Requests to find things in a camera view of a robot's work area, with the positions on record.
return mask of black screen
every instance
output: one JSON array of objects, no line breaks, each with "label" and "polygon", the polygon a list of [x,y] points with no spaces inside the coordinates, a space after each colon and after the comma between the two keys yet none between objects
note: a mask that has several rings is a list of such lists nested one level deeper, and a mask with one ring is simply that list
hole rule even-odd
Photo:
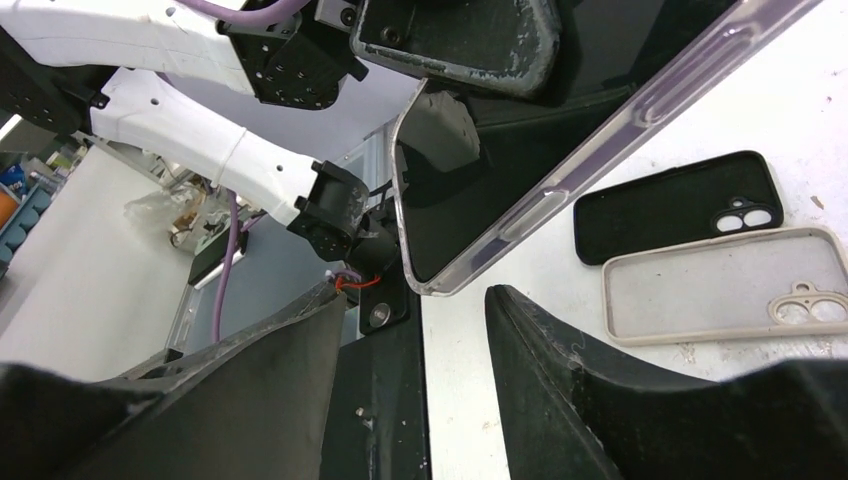
[{"label": "black screen", "polygon": [[473,244],[734,3],[560,0],[558,60],[533,102],[430,82],[396,146],[417,279]]}]

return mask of white phone case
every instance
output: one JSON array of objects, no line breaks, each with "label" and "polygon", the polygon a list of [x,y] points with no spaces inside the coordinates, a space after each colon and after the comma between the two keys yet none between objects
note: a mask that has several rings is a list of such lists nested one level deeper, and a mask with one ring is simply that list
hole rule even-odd
[{"label": "white phone case", "polygon": [[609,260],[604,321],[624,346],[848,332],[848,268],[829,230],[743,233]]}]

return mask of white table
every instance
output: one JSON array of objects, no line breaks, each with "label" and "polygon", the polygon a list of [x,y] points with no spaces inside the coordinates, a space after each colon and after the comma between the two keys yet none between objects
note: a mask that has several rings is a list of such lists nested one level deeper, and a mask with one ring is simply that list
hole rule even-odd
[{"label": "white table", "polygon": [[[728,77],[595,189],[751,149],[781,187],[786,226],[824,225],[848,242],[848,0],[827,0]],[[812,197],[823,205],[814,203]],[[483,298],[511,284],[559,319],[610,343],[600,269],[574,253],[566,209],[451,298],[423,300],[433,477],[509,478]],[[848,335],[623,349],[712,380],[790,357],[848,357]]]}]

